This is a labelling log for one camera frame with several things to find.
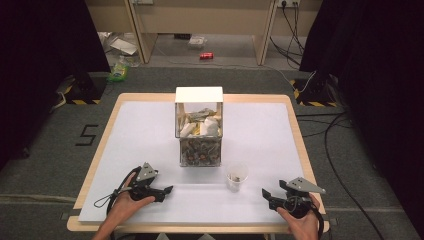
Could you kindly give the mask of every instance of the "wall socket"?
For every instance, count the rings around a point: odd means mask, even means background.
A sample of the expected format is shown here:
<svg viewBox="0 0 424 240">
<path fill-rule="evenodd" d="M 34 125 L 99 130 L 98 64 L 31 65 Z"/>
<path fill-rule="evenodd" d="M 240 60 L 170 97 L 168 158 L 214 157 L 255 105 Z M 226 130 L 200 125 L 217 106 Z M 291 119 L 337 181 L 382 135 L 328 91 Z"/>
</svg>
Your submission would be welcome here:
<svg viewBox="0 0 424 240">
<path fill-rule="evenodd" d="M 135 5 L 153 5 L 153 0 L 131 0 Z"/>
<path fill-rule="evenodd" d="M 286 8 L 294 8 L 297 3 L 297 6 L 300 5 L 300 0 L 285 0 L 286 1 Z M 277 7 L 283 7 L 283 0 L 278 0 Z"/>
</svg>

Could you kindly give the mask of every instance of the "black curtain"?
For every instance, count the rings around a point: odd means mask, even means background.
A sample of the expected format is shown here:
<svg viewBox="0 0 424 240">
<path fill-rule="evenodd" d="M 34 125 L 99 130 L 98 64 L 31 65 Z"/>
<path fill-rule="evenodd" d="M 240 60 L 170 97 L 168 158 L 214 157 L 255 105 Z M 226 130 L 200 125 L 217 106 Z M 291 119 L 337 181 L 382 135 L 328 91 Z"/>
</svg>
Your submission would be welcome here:
<svg viewBox="0 0 424 240">
<path fill-rule="evenodd" d="M 109 72 L 83 0 L 1 1 L 0 169 L 28 147 L 69 75 Z"/>
<path fill-rule="evenodd" d="M 300 69 L 339 78 L 373 161 L 424 238 L 424 2 L 324 0 Z"/>
</svg>

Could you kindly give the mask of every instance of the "person's arm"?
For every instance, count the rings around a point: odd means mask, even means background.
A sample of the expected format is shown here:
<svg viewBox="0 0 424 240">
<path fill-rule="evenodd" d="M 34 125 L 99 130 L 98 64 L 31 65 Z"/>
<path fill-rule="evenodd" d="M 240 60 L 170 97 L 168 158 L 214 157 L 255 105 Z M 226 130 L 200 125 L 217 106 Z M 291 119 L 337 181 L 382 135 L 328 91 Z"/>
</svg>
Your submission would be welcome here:
<svg viewBox="0 0 424 240">
<path fill-rule="evenodd" d="M 128 186 L 131 178 L 132 176 L 128 178 L 127 182 L 125 183 L 125 186 Z M 125 222 L 140 208 L 154 201 L 155 197 L 152 196 L 143 198 L 140 201 L 134 201 L 131 199 L 130 194 L 128 192 L 120 193 L 116 198 L 115 204 L 113 205 L 106 219 L 99 226 L 99 229 L 97 230 L 92 240 L 108 239 L 109 235 L 119 224 Z"/>
<path fill-rule="evenodd" d="M 320 203 L 312 195 L 312 203 L 319 209 Z M 277 208 L 277 212 L 283 217 L 289 224 L 289 231 L 294 235 L 296 240 L 317 240 L 318 239 L 318 219 L 315 214 L 310 210 L 303 218 L 297 219 L 290 215 L 290 213 L 284 208 Z"/>
</svg>

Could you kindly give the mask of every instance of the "box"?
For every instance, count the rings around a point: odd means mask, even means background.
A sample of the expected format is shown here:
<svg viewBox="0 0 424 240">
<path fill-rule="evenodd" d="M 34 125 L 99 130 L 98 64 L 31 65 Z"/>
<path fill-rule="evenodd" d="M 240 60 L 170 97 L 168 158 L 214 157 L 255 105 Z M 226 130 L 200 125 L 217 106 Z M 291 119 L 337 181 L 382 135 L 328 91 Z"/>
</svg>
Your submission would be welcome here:
<svg viewBox="0 0 424 240">
<path fill-rule="evenodd" d="M 181 167 L 221 166 L 222 87 L 177 87 L 175 137 Z"/>
</svg>

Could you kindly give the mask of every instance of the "white tabletop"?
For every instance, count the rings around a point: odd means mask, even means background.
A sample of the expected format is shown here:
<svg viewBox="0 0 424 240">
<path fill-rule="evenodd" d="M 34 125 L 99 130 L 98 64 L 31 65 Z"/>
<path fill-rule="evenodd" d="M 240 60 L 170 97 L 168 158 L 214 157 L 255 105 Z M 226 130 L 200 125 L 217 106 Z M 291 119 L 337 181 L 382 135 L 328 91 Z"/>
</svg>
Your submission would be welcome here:
<svg viewBox="0 0 424 240">
<path fill-rule="evenodd" d="M 265 188 L 284 197 L 278 181 L 303 177 L 284 103 L 224 103 L 221 167 L 180 167 L 173 102 L 124 102 L 118 112 L 78 221 L 102 222 L 112 193 L 133 168 L 149 162 L 159 170 L 151 187 L 173 185 L 163 203 L 153 203 L 127 223 L 269 224 L 283 219 L 268 209 Z M 249 177 L 237 193 L 227 190 L 224 168 L 242 160 Z"/>
</svg>

